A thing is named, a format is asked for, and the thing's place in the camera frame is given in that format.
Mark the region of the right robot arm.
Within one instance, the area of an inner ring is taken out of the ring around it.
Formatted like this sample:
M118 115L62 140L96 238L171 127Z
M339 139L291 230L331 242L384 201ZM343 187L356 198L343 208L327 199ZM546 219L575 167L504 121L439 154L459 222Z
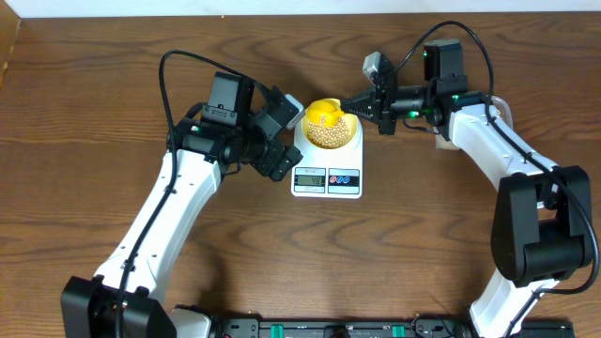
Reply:
M600 250L591 213L590 180L579 166L563 167L525 143L501 117L496 97L470 91L463 49L456 39L424 45L424 85L400 86L393 63L382 53L365 57L370 89L343 100L342 109L394 134L397 121L424 118L444 142L464 151L497 191L490 247L496 269L469 309L467 333L511 337L545 294L561 294L558 283L591 267Z

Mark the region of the yellow plastic scoop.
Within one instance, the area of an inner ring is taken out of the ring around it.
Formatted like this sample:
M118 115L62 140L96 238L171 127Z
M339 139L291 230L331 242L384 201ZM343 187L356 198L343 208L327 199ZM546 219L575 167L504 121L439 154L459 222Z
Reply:
M344 114L339 99L316 100L306 109L306 117L311 123L327 128L334 127Z

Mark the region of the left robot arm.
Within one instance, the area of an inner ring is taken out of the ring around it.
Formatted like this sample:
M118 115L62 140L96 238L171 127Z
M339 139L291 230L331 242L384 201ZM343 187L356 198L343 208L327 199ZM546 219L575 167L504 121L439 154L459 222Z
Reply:
M277 87L217 72L208 102L193 106L169 136L162 167L125 237L92 279L71 277L60 298L68 337L211 337L209 315L163 308L177 257L230 167L251 165L278 182L300 151L279 140L304 108Z

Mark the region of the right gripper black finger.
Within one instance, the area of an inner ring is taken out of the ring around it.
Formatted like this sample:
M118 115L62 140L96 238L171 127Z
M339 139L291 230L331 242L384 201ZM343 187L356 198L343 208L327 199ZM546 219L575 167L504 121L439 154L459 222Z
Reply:
M375 100L376 90L374 88L364 90L363 92L341 100L342 107L357 107L371 104Z
M347 105L345 107L345 112L348 114L356 115L357 117L365 119L372 123L379 123L381 121L381 110L374 105Z

